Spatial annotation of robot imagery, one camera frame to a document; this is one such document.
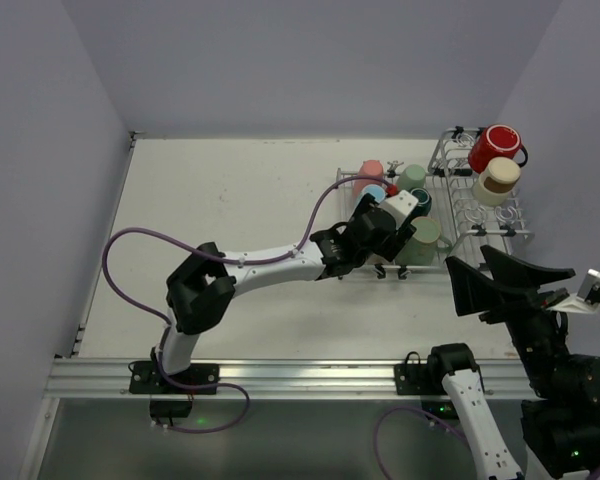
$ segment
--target white table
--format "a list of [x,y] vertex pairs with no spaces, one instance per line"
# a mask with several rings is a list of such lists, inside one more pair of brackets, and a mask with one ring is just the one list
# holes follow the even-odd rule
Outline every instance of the white table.
[[[435,140],[139,140],[114,231],[144,226],[192,245],[249,251],[299,240],[319,194],[338,167],[367,159],[426,165]],[[336,195],[315,229],[339,218]],[[111,271],[130,295],[166,308],[165,280],[187,253],[138,235],[111,252]],[[162,322],[119,299],[101,277],[81,357],[146,357]],[[296,282],[251,292],[232,302],[205,333],[196,358],[395,359],[410,350],[466,342],[477,358],[515,358],[503,326],[455,315],[449,278],[407,281],[351,275],[342,281]]]

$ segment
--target light green cup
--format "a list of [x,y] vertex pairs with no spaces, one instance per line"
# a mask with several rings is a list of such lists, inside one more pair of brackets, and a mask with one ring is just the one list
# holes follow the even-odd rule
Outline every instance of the light green cup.
[[442,235],[440,224],[429,217],[417,217],[411,222],[416,227],[416,233],[407,242],[394,262],[398,265],[431,265],[438,252],[449,253],[453,247],[451,240]]
[[398,190],[406,190],[407,192],[413,188],[424,187],[427,172],[420,165],[409,165],[405,168],[396,182]]

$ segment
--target dish rack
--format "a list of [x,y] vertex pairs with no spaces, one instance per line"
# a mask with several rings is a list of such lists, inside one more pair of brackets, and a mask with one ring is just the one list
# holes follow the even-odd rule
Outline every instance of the dish rack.
[[[482,245],[491,245],[506,253],[512,253],[512,240],[524,242],[533,238],[527,228],[524,210],[514,188],[509,198],[499,207],[481,205],[473,198],[471,187],[478,175],[468,163],[469,151],[483,129],[455,127],[445,130],[440,136],[427,167],[425,188],[432,198],[430,217],[440,223],[442,235],[453,247],[448,253],[437,253],[434,262],[427,266],[396,265],[373,256],[367,265],[358,269],[372,272],[377,278],[387,278],[397,274],[404,280],[411,273],[447,273],[444,260],[455,255],[469,265],[484,269],[484,258],[480,252]],[[385,178],[395,182],[396,168],[401,163],[389,162]],[[336,179],[356,175],[357,172],[338,169]],[[347,221],[353,213],[353,183],[345,183],[338,188],[341,217]]]

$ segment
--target mug handle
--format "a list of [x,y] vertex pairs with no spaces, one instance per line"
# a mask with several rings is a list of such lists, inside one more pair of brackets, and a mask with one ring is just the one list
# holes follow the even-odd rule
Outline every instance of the mug handle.
[[525,147],[523,144],[520,144],[520,150],[522,151],[522,153],[524,154],[524,160],[522,161],[522,163],[519,163],[518,166],[520,168],[524,167],[527,162],[529,161],[529,152],[527,152],[527,147]]
[[436,245],[436,250],[438,252],[440,252],[440,253],[451,252],[451,250],[453,249],[453,242],[451,240],[449,240],[444,235],[440,235],[440,238],[438,240],[440,240],[442,243],[446,243],[446,245],[444,247],[440,247],[439,245]]

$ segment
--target pink cup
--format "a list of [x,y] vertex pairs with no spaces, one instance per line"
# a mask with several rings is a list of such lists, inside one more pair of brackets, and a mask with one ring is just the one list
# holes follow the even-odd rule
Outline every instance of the pink cup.
[[[367,175],[382,179],[384,178],[384,168],[379,160],[367,160],[362,163],[358,175]],[[382,185],[382,182],[376,182],[374,180],[356,180],[353,182],[353,198],[358,198],[362,189],[371,184]]]

